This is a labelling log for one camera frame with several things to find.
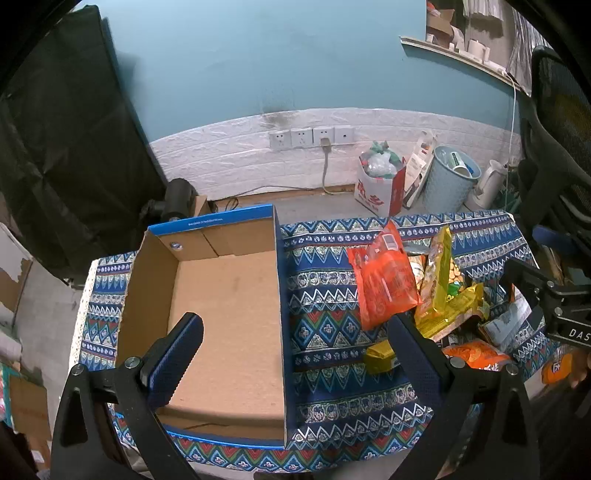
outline black fabric cover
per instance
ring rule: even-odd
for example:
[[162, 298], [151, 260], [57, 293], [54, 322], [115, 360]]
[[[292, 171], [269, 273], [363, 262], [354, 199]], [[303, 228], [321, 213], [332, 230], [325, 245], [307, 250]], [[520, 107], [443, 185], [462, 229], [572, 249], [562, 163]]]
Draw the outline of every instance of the black fabric cover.
[[164, 177], [121, 91], [97, 7], [66, 15], [0, 98], [0, 190], [26, 248], [55, 276], [139, 247]]
[[[552, 57], [543, 57], [536, 70], [533, 93], [542, 126], [587, 174], [591, 173], [591, 105], [571, 71]], [[591, 192], [571, 185], [564, 194], [591, 215]]]

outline orange snack bag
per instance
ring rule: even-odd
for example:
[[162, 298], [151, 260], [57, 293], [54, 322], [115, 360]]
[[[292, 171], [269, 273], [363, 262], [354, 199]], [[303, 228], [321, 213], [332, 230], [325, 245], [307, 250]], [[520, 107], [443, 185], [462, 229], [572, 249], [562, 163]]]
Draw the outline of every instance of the orange snack bag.
[[371, 330], [419, 303], [417, 286], [396, 226], [389, 220], [368, 247], [347, 250], [355, 272], [361, 328]]
[[479, 339], [463, 345], [450, 345], [441, 351], [447, 356], [462, 358], [472, 368], [484, 370], [498, 370], [511, 362], [509, 355], [500, 353], [495, 347]]
[[542, 383], [550, 385], [565, 379], [573, 371], [573, 354], [565, 353], [559, 360], [550, 360], [542, 367]]

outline floor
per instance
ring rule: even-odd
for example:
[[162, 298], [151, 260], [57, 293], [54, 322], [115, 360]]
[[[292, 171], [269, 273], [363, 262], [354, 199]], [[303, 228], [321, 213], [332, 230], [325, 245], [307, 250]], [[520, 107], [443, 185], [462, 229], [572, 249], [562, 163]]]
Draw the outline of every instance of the floor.
[[[373, 213], [358, 203], [351, 193], [306, 194], [273, 200], [273, 204], [281, 223], [373, 216]], [[411, 210], [403, 209], [400, 215], [417, 213], [425, 213], [420, 198]], [[68, 374], [70, 343], [81, 295], [81, 291], [68, 288], [35, 263], [27, 278], [15, 319], [15, 328], [23, 347], [22, 364], [26, 369], [34, 372], [47, 389], [52, 431]], [[526, 382], [530, 396], [539, 392], [541, 386], [539, 375]], [[345, 478], [362, 476], [368, 476], [374, 480], [385, 480], [390, 477], [405, 455], [406, 452], [400, 452], [397, 455], [383, 456], [364, 462], [351, 462], [314, 476], [322, 480], [345, 480]], [[221, 476], [237, 480], [253, 477], [253, 473], [232, 471], [216, 466], [199, 465], [197, 468], [205, 476]]]

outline blue patterned fabric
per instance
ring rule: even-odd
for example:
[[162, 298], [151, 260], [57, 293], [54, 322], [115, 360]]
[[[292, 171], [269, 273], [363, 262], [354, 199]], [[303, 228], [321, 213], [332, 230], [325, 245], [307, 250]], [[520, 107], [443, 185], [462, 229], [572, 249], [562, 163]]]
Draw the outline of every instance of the blue patterned fabric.
[[[497, 304], [508, 257], [534, 262], [512, 217], [500, 210], [393, 219], [403, 241], [429, 245], [449, 224], [458, 267]], [[371, 243], [385, 218], [283, 225], [291, 290], [291, 346], [297, 418], [289, 448], [340, 447], [424, 423], [431, 410], [416, 402], [401, 368], [365, 371], [366, 349], [387, 338], [385, 326], [361, 330], [355, 275], [346, 248]]]
[[[512, 217], [501, 210], [393, 218], [401, 238], [429, 245], [442, 225], [453, 234], [452, 254], [460, 269], [484, 282], [502, 308], [498, 289], [504, 261], [533, 263], [532, 253]], [[343, 461], [370, 458], [412, 446], [431, 417], [417, 402], [401, 368], [369, 375], [363, 355], [387, 337], [384, 326], [361, 330], [355, 275], [346, 248], [371, 243], [385, 218], [321, 220], [281, 227], [290, 291], [290, 347], [296, 428], [285, 449], [227, 443], [217, 447], [168, 429], [188, 459], [239, 469], [298, 472]], [[83, 331], [80, 361], [89, 369], [114, 366], [118, 321], [134, 254], [103, 258], [95, 279]], [[513, 350], [524, 378], [550, 357], [556, 346], [525, 324]], [[122, 418], [122, 442], [132, 445]]]

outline light blue bin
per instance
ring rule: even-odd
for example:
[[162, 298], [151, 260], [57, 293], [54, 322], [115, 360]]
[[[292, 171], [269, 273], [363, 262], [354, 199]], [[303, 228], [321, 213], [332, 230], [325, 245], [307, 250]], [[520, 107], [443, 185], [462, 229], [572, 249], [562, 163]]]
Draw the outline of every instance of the light blue bin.
[[[447, 156], [452, 152], [459, 154], [472, 178], [450, 169]], [[478, 182], [480, 167], [463, 151], [441, 145], [434, 151], [431, 172], [425, 185], [424, 205], [429, 213], [457, 212], [462, 202]]]

